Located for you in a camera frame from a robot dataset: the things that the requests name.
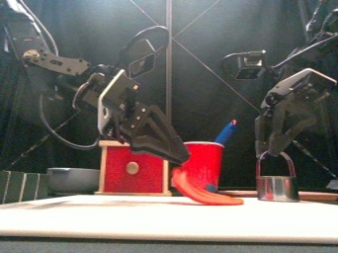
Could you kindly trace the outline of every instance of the metal cup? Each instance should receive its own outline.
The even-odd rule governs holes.
[[[288,176],[262,176],[260,175],[260,162],[268,153],[264,152],[258,159],[256,163],[256,188],[258,199],[270,202],[298,202],[298,186],[295,179],[295,172],[292,162],[286,153],[280,153],[288,167]]]

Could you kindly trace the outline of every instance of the black curtain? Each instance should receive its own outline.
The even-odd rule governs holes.
[[[220,186],[255,186],[254,121],[272,82],[235,81],[220,68],[222,58],[234,52],[264,50],[268,65],[278,64],[304,44],[298,1],[294,0],[174,0],[172,18],[172,125],[183,141],[212,141],[224,125],[238,120],[238,131],[223,153]],[[314,1],[304,1],[306,13]],[[55,37],[59,55],[84,58],[92,64],[113,64],[119,50],[144,28],[167,24],[166,0],[31,0],[27,1]],[[13,165],[23,152],[48,135],[39,118],[37,95],[24,69],[11,53],[1,52],[1,169],[44,172],[49,167],[99,169],[100,148],[77,151],[49,137]],[[143,76],[140,101],[166,108],[166,55],[155,71]],[[73,111],[61,102],[47,102],[53,127]],[[334,146],[327,142],[327,119],[321,130],[306,136],[306,147],[334,166]],[[79,143],[95,139],[95,117],[81,115],[60,134]],[[330,176],[313,160],[290,146],[299,185],[322,188]]]

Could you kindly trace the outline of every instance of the red box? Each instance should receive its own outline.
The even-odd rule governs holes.
[[[96,194],[170,195],[168,162],[133,154],[128,144],[100,141],[100,184]]]

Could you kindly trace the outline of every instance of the red plastic cup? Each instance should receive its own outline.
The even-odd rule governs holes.
[[[224,146],[206,141],[191,141],[184,145],[190,157],[180,167],[190,183],[208,192],[216,192]]]

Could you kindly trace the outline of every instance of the white table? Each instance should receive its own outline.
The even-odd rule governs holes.
[[[0,206],[0,235],[333,245],[338,244],[337,215],[338,206],[313,202],[246,198],[242,206],[211,207],[184,197],[72,196]]]

